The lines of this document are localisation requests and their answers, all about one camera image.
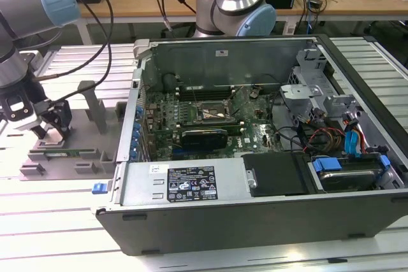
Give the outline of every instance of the metal workbench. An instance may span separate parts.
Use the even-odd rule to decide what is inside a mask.
[[[375,42],[361,38],[333,42],[408,130],[406,70]],[[73,68],[97,49],[63,47],[47,54],[42,69],[51,73]],[[106,106],[126,100],[135,68],[133,45],[115,45],[112,50],[112,72],[96,91]],[[47,94],[57,98],[75,89],[80,80],[98,80],[106,62],[104,52],[77,74],[45,84]],[[85,107],[79,95],[70,103],[73,108]],[[408,217],[375,238],[128,257],[90,210],[108,201],[106,194],[91,194],[94,183],[106,180],[21,182],[18,169],[35,137],[2,124],[0,133],[0,271],[408,271]],[[197,233],[197,240],[201,234],[206,232]]]

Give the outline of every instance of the sticker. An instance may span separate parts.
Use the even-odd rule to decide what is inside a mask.
[[[149,174],[154,175],[156,173],[166,173],[168,170],[167,164],[150,165]]]
[[[215,51],[215,56],[216,57],[227,57],[228,56],[228,50],[216,50]]]
[[[166,166],[167,200],[169,202],[218,199],[213,166],[170,169],[168,169],[168,165],[152,166]]]

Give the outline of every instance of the desk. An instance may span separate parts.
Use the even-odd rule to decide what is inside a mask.
[[[110,0],[115,13],[115,23],[163,22],[156,0]],[[196,0],[186,0],[193,8]],[[170,22],[195,22],[194,14],[177,0],[165,0],[166,13]],[[81,5],[82,18],[77,22],[82,41],[92,43],[87,25],[95,20]],[[90,7],[103,24],[109,23],[109,11],[102,1]],[[284,34],[293,34],[296,23],[303,11],[302,0],[295,0],[291,10],[277,10],[277,20],[286,22]],[[319,16],[325,21],[362,21],[362,20],[405,20],[408,19],[408,4],[401,0],[328,0],[327,8]]]

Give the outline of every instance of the light blue joint cap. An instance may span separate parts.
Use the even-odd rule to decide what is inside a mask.
[[[236,36],[268,36],[275,23],[275,9],[270,4],[263,4],[247,17]]]
[[[64,27],[81,16],[77,0],[41,0],[41,3],[56,27]]]

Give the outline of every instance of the power supply label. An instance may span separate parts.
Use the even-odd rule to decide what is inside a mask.
[[[169,168],[167,200],[169,202],[216,200],[217,183],[213,166]]]

